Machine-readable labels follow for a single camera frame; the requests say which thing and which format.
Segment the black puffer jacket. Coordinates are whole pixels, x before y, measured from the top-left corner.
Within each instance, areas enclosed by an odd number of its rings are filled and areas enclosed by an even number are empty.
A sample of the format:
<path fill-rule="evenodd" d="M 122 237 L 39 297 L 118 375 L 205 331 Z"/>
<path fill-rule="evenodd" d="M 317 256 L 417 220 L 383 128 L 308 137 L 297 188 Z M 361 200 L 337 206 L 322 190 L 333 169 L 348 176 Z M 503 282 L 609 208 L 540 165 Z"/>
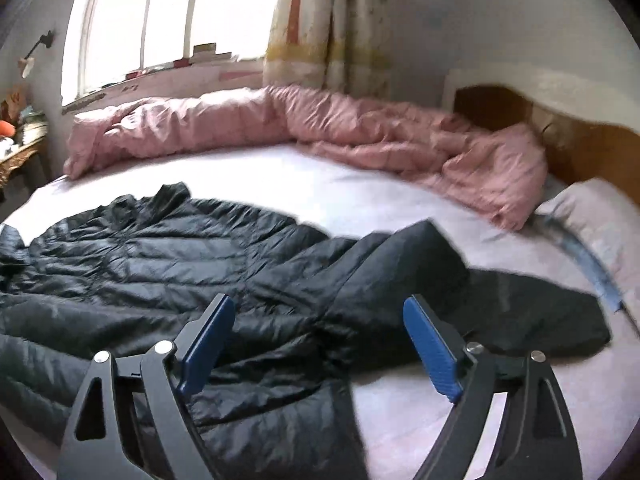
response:
<path fill-rule="evenodd" d="M 421 360 L 454 406 L 420 476 L 579 478 L 550 366 L 611 339 L 597 299 L 471 269 L 434 223 L 333 237 L 285 214 L 119 197 L 1 230 L 1 402 L 62 479 L 363 479 L 352 378 Z"/>

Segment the pink floral bed sheet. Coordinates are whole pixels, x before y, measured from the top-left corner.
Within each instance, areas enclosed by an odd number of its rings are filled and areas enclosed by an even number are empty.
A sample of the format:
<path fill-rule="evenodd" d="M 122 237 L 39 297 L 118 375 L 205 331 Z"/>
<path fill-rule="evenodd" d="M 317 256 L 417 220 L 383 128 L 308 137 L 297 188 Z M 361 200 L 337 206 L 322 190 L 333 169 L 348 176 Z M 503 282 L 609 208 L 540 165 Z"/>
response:
<path fill-rule="evenodd" d="M 534 230 L 499 230 L 424 188 L 308 157 L 288 145 L 126 162 L 77 181 L 59 178 L 35 190 L 6 222 L 32 240 L 72 214 L 122 195 L 150 196 L 177 182 L 196 198 L 280 211 L 333 235 L 362 237 L 430 219 L 474 268 L 591 290 L 578 266 Z M 638 334 L 623 312 L 606 320 L 612 340 L 605 349 L 554 366 L 588 479 L 599 478 L 620 456 L 639 418 Z M 448 401 L 418 364 L 360 377 L 352 393 L 371 477 L 411 478 L 442 429 Z"/>

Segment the blue cloth by pillow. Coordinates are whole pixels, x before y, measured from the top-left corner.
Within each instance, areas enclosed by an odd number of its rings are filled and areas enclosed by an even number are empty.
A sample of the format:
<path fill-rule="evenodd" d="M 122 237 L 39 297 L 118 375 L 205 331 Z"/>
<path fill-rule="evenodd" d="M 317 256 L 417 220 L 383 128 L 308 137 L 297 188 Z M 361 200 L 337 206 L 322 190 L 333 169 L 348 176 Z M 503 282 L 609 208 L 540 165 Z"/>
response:
<path fill-rule="evenodd" d="M 596 254 L 559 220 L 546 214 L 533 214 L 532 226 L 577 264 L 596 290 L 602 304 L 612 312 L 625 309 L 623 295 Z"/>

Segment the pink pillow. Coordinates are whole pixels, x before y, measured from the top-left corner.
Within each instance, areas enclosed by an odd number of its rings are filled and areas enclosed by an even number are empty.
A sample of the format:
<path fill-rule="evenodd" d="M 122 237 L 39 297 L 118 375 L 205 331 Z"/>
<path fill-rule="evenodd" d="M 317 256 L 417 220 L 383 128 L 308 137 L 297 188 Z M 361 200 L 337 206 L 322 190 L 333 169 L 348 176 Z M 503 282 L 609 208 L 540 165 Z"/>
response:
<path fill-rule="evenodd" d="M 623 295 L 625 309 L 614 313 L 638 328 L 639 207 L 608 181 L 593 178 L 564 188 L 534 214 L 559 220 L 596 254 Z"/>

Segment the carved wooden side table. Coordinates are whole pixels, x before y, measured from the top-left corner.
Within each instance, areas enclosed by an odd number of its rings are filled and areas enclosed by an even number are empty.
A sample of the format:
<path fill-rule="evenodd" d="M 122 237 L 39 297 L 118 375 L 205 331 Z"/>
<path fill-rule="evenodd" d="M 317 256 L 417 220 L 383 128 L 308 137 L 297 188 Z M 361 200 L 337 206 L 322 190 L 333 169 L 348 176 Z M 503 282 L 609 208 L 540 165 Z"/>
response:
<path fill-rule="evenodd" d="M 37 179 L 32 173 L 32 160 L 38 162 L 42 178 Z M 52 170 L 48 154 L 48 140 L 40 136 L 34 142 L 21 144 L 14 152 L 1 159 L 1 201 L 4 203 L 9 196 L 6 188 L 17 176 L 23 178 L 25 188 L 29 194 L 39 188 L 40 183 L 46 184 L 52 180 Z"/>

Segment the pink duvet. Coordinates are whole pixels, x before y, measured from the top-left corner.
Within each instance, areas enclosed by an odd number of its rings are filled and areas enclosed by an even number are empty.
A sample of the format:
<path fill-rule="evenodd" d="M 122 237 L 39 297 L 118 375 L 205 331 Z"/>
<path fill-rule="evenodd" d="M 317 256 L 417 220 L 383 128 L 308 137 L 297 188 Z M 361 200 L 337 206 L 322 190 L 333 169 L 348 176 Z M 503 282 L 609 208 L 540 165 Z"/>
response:
<path fill-rule="evenodd" d="M 490 132 L 446 110 L 299 86 L 145 98 L 78 114 L 64 172 L 77 179 L 129 159 L 287 143 L 397 174 L 512 231 L 540 203 L 548 176 L 528 125 Z"/>

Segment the stack of books on table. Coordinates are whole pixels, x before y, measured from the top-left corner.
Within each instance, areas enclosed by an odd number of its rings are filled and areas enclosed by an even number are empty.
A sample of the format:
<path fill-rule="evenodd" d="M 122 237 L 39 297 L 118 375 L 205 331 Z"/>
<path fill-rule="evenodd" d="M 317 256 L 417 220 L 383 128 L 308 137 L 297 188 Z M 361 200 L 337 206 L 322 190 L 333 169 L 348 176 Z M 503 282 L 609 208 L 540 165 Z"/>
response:
<path fill-rule="evenodd" d="M 26 107 L 18 116 L 17 133 L 21 144 L 31 144 L 47 135 L 49 122 L 46 114 L 41 110 L 35 110 L 32 106 Z"/>

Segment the orange plush toy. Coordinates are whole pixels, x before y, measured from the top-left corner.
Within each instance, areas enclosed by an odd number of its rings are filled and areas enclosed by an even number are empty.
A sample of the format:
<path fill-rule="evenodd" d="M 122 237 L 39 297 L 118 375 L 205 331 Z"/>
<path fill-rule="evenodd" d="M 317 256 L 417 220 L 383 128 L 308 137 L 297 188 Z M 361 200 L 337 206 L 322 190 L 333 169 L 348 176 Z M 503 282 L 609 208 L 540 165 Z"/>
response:
<path fill-rule="evenodd" d="M 5 138 L 13 138 L 15 134 L 15 127 L 10 122 L 0 120 L 0 136 Z"/>

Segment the wooden white headboard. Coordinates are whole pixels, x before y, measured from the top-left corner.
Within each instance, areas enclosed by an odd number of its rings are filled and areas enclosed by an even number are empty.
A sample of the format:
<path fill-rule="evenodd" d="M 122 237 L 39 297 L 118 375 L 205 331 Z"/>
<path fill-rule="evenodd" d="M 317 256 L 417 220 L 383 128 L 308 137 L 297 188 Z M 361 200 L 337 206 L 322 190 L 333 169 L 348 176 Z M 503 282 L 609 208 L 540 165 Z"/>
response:
<path fill-rule="evenodd" d="M 530 64 L 453 68 L 442 106 L 491 131 L 525 122 L 552 176 L 602 178 L 639 200 L 639 102 L 603 82 Z"/>

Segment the books on windowsill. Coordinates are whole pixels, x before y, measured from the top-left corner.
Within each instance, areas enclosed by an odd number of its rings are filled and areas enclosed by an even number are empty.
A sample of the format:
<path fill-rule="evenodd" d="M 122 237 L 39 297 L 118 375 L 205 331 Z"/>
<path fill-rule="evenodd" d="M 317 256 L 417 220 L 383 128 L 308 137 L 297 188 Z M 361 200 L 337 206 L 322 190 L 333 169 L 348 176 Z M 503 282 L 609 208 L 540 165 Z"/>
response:
<path fill-rule="evenodd" d="M 164 70 L 185 68 L 196 64 L 235 62 L 237 59 L 238 57 L 232 52 L 217 52 L 217 45 L 214 42 L 212 44 L 199 44 L 194 47 L 192 54 L 187 58 L 179 58 L 175 61 L 156 64 L 142 68 L 142 70 L 132 70 L 131 72 L 126 73 L 125 79 L 133 80 L 143 75 L 163 72 Z"/>

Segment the white framed window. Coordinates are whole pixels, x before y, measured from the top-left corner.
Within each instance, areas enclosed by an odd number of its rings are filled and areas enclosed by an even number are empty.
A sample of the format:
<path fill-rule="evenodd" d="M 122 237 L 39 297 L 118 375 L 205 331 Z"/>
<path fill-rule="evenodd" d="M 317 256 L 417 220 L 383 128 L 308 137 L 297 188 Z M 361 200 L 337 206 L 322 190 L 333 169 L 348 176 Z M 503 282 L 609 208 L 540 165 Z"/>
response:
<path fill-rule="evenodd" d="M 62 65 L 65 105 L 204 44 L 232 60 L 265 55 L 278 0 L 74 0 Z"/>

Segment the tree print curtain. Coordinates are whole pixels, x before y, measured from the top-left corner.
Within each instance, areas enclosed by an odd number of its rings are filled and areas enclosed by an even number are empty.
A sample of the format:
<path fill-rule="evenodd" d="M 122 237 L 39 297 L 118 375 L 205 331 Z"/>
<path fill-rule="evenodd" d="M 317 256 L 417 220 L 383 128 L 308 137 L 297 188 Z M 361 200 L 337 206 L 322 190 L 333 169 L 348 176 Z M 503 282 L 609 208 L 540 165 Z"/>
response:
<path fill-rule="evenodd" d="M 388 0 L 278 0 L 262 82 L 386 99 L 391 54 Z"/>

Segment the wall mounted lamp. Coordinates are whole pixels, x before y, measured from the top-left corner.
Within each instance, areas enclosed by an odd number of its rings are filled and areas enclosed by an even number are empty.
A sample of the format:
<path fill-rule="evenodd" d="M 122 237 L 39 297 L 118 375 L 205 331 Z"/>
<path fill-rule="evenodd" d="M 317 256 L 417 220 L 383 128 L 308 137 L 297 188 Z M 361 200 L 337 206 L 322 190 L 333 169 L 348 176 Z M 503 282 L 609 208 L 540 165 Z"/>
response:
<path fill-rule="evenodd" d="M 25 56 L 22 56 L 18 60 L 17 66 L 18 66 L 18 69 L 20 70 L 20 75 L 22 79 L 26 79 L 29 76 L 29 74 L 32 72 L 32 69 L 35 66 L 36 51 L 38 49 L 50 49 L 50 47 L 52 47 L 54 38 L 55 38 L 55 32 L 53 30 L 48 30 L 45 34 L 39 37 L 39 39 L 32 46 L 32 48 L 27 52 L 27 54 Z"/>

